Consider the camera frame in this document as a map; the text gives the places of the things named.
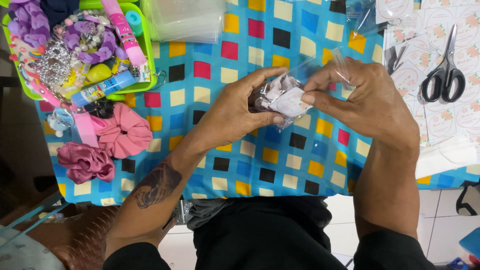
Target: satin pink scrunchie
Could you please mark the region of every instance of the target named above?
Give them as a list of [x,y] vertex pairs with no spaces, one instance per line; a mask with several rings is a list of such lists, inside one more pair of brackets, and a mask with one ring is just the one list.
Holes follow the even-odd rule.
[[98,147],[110,156],[124,159],[146,149],[152,141],[148,121],[123,103],[115,103],[113,117],[105,119],[107,127],[97,130]]
[[57,149],[59,164],[67,168],[67,177],[75,184],[99,178],[110,182],[115,177],[115,166],[108,153],[88,144],[68,142]]

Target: hand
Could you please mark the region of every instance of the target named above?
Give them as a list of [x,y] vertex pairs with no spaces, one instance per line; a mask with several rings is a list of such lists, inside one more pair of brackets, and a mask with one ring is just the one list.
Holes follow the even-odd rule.
[[345,59],[348,81],[356,87],[347,101],[324,92],[342,82],[336,64],[329,61],[305,84],[303,102],[329,114],[355,132],[400,150],[420,148],[420,132],[395,84],[378,63]]
[[240,140],[252,130],[279,124],[283,117],[277,112],[248,111],[248,97],[265,79],[287,72],[285,67],[257,69],[240,80],[227,84],[210,109],[192,130],[207,149],[224,146]]

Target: stack of plastic bags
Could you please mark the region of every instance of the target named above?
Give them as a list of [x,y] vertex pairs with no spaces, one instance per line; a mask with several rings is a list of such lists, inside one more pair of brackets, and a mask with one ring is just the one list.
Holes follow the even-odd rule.
[[143,0],[151,39],[217,43],[223,31],[223,0]]

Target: brown woven chair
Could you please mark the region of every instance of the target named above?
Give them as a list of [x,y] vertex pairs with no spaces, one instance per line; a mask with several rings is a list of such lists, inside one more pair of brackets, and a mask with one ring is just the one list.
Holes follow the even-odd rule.
[[[105,235],[110,230],[119,206],[91,207],[86,213],[64,219],[48,219],[27,235],[48,248],[70,270],[101,269]],[[164,226],[162,236],[175,225],[175,218]],[[25,221],[15,229],[23,231],[34,221]]]

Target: green plastic tray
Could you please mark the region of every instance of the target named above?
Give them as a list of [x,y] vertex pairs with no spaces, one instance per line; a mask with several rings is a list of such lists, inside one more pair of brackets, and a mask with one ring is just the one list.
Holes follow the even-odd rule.
[[[125,14],[127,11],[133,10],[136,11],[140,14],[142,18],[142,27],[144,29],[144,34],[141,37],[138,37],[138,44],[142,48],[142,51],[145,53],[148,59],[148,66],[152,71],[155,71],[155,62],[153,58],[153,50],[152,50],[152,42],[150,41],[150,32],[148,30],[148,22],[146,21],[144,15],[142,14],[142,11],[140,10],[139,7],[136,5],[132,4],[132,2],[135,2],[134,0],[118,0],[120,4],[120,8]],[[0,5],[8,7],[8,4],[10,3],[9,0],[0,0]],[[101,9],[102,4],[97,1],[97,0],[83,0],[80,1],[80,9],[85,10],[85,9]],[[3,31],[5,33],[5,38],[7,39],[8,44],[11,44],[12,42],[10,41],[10,31],[8,30],[8,27],[6,26],[8,22],[10,21],[10,17],[5,15],[5,17],[2,20],[2,27]],[[28,87],[25,86],[24,79],[20,76],[20,73],[18,71],[18,64],[20,62],[16,61],[15,66],[16,70],[18,73],[18,77],[20,78],[20,81],[22,82],[23,85],[23,90],[25,94],[32,99],[35,100],[42,100],[42,97],[39,94],[34,94],[28,89]],[[156,82],[157,82],[157,77],[156,76],[151,76],[152,81],[151,82],[145,82],[145,83],[136,83],[132,86],[129,86],[125,89],[122,89],[120,91],[115,92],[114,94],[108,95],[107,98],[113,99],[113,100],[122,100],[124,99],[124,96],[119,95],[119,94],[126,94],[126,93],[132,93],[132,92],[142,92],[142,91],[147,91],[150,88],[154,87]]]

